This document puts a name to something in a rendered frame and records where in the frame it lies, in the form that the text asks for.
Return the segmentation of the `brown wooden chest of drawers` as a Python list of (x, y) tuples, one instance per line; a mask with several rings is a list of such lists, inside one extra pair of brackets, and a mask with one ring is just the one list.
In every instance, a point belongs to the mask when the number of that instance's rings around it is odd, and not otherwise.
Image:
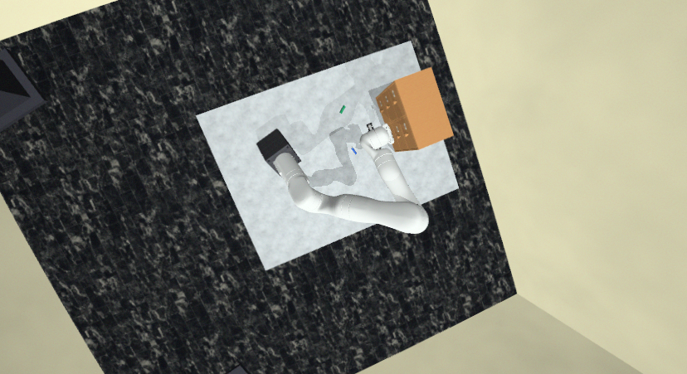
[(385, 90), (394, 83), (406, 116), (388, 125), (407, 117), (417, 145), (413, 149), (394, 149), (395, 152), (419, 150), (454, 136), (431, 67), (395, 80)]

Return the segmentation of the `brown wooden drawer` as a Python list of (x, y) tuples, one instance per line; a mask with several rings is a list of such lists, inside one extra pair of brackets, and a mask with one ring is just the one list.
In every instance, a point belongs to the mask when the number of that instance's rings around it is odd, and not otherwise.
[(413, 137), (412, 130), (410, 128), (410, 125), (408, 123), (407, 118), (401, 119), (401, 120), (399, 120), (399, 122), (400, 122), (400, 125), (402, 127), (403, 135), (407, 141), (407, 145), (408, 145), (409, 149), (417, 148), (417, 145), (416, 145), (415, 139)]
[(397, 141), (396, 134), (395, 134), (395, 132), (394, 132), (394, 129), (393, 129), (392, 124), (389, 124), (388, 126), (389, 126), (389, 128), (391, 129), (392, 136), (393, 136), (393, 138), (394, 138), (394, 143), (393, 143), (392, 145), (393, 145), (395, 151), (401, 150), (401, 148), (400, 148), (400, 146), (399, 146), (399, 143), (398, 143), (398, 141)]
[(390, 120), (389, 115), (387, 113), (387, 109), (386, 109), (385, 104), (384, 104), (383, 99), (382, 99), (382, 95), (380, 95), (376, 100), (378, 102), (378, 106), (380, 109), (379, 111), (380, 111), (380, 113), (382, 113), (382, 117), (383, 117), (384, 122), (387, 124), (391, 123), (391, 120)]
[(400, 99), (399, 94), (397, 92), (397, 87), (396, 87), (395, 83), (388, 88), (388, 91), (389, 91), (389, 94), (390, 94), (391, 99), (392, 99), (392, 104), (394, 105), (394, 108), (396, 110), (397, 117), (401, 118), (401, 117), (405, 116), (406, 113), (405, 113), (404, 108), (402, 106), (402, 102), (401, 102), (401, 99)]
[[(394, 109), (394, 107), (393, 107), (393, 104), (392, 104), (390, 95), (389, 95), (389, 93), (388, 93), (388, 90), (386, 90), (385, 92), (382, 93), (382, 97), (383, 97), (384, 103), (385, 103), (385, 105), (386, 105), (385, 107), (386, 107), (386, 109), (387, 109), (387, 111), (388, 111), (388, 114), (389, 114), (389, 117), (390, 117), (391, 121), (396, 120), (396, 119), (397, 119), (397, 114), (396, 114), (395, 109)], [(387, 104), (388, 104), (388, 105), (387, 105)]]
[[(405, 138), (404, 138), (404, 135), (403, 135), (403, 132), (402, 132), (402, 128), (401, 128), (401, 126), (400, 126), (400, 124), (399, 124), (399, 121), (393, 123), (392, 126), (393, 126), (393, 128), (394, 128), (394, 130), (395, 130), (396, 138), (397, 138), (397, 140), (398, 140), (398, 142), (399, 142), (399, 144), (400, 144), (401, 150), (408, 149), (407, 142), (406, 142), (406, 140), (405, 140)], [(400, 138), (399, 138), (399, 137), (400, 137)]]

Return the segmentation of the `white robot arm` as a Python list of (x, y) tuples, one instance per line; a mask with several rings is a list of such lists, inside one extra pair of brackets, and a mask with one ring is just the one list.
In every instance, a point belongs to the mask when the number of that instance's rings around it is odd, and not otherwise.
[(353, 194), (332, 197), (318, 192), (309, 185), (309, 179), (290, 153), (280, 154), (273, 163), (289, 188), (293, 202), (301, 209), (350, 221), (378, 223), (405, 233), (423, 232), (429, 221), (425, 209), (407, 185), (391, 150), (377, 149), (387, 143), (394, 143), (388, 124), (360, 137), (361, 146), (374, 161), (395, 202)]

